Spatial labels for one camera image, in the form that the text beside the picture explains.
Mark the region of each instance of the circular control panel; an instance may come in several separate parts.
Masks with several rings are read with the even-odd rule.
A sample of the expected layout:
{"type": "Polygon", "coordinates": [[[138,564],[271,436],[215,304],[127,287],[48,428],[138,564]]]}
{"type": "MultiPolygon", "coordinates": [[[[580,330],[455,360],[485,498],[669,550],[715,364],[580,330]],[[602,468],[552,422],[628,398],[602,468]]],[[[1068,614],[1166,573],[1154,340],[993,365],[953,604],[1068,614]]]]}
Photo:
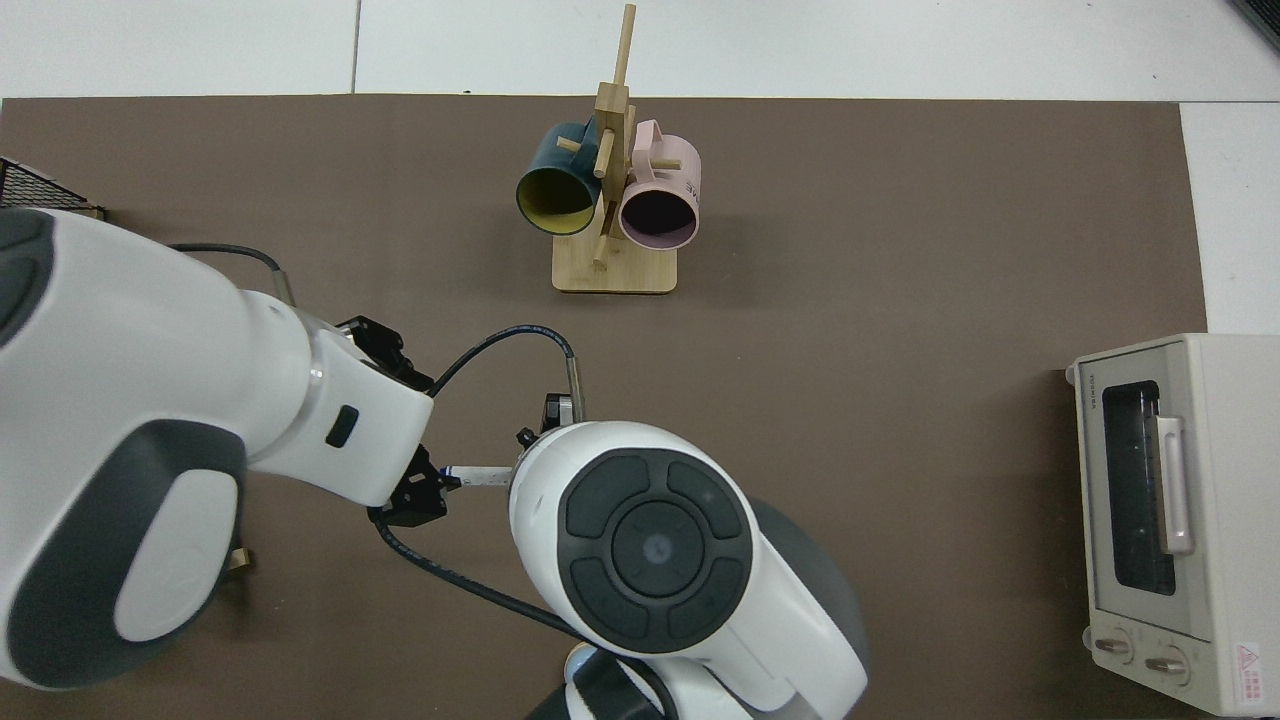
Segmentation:
{"type": "Polygon", "coordinates": [[[631,651],[703,641],[746,589],[746,510],[726,478],[682,452],[596,457],[570,483],[559,528],[570,602],[600,637],[631,651]]]}

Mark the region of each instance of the pink mug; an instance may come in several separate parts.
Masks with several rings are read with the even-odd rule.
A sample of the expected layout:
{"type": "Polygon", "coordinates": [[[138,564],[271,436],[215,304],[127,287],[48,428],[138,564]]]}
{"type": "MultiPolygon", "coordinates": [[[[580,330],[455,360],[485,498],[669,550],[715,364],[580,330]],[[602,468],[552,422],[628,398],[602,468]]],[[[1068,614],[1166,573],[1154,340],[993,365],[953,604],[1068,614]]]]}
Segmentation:
{"type": "Polygon", "coordinates": [[[684,247],[698,234],[703,161],[682,137],[662,135],[658,120],[636,126],[631,173],[618,204],[622,233],[650,250],[684,247]]]}

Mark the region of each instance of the wooden base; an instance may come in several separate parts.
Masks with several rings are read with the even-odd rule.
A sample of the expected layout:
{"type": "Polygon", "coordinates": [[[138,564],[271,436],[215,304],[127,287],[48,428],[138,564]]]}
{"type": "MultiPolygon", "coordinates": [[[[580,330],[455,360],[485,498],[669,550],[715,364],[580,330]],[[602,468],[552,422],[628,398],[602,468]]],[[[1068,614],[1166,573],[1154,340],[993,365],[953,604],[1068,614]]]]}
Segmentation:
{"type": "Polygon", "coordinates": [[[552,284],[561,292],[662,295],[676,290],[676,251],[649,250],[625,237],[600,234],[607,213],[598,206],[577,234],[552,236],[552,284]]]}

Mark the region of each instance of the oven knob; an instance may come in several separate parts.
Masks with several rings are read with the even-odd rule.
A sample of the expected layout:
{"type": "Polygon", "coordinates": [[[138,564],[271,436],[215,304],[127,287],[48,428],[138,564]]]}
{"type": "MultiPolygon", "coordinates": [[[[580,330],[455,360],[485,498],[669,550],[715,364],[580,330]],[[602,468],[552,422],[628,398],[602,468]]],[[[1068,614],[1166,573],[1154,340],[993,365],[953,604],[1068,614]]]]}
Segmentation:
{"type": "Polygon", "coordinates": [[[1093,647],[1111,655],[1129,655],[1129,643],[1115,638],[1100,638],[1093,641],[1093,647]]]}
{"type": "Polygon", "coordinates": [[[1148,670],[1155,670],[1179,685],[1185,685],[1192,679],[1190,666],[1187,656],[1174,646],[1161,650],[1162,657],[1148,657],[1144,665],[1148,670]]]}
{"type": "Polygon", "coordinates": [[[1149,657],[1147,659],[1147,667],[1166,675],[1181,675],[1187,673],[1187,665],[1181,660],[1171,660],[1167,657],[1149,657]]]}
{"type": "Polygon", "coordinates": [[[1125,665],[1133,662],[1133,642],[1129,639],[1129,633],[1120,628],[1107,630],[1107,637],[1094,638],[1093,647],[1114,656],[1125,665]]]}

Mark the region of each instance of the toaster oven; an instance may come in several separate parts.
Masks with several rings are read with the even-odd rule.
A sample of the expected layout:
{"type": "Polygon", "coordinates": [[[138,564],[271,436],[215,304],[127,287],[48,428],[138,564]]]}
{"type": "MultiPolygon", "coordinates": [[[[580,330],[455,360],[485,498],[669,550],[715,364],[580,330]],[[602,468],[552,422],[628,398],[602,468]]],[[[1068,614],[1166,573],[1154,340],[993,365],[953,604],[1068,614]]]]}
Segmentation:
{"type": "Polygon", "coordinates": [[[1215,715],[1280,715],[1280,337],[1080,357],[1093,661],[1215,715]]]}

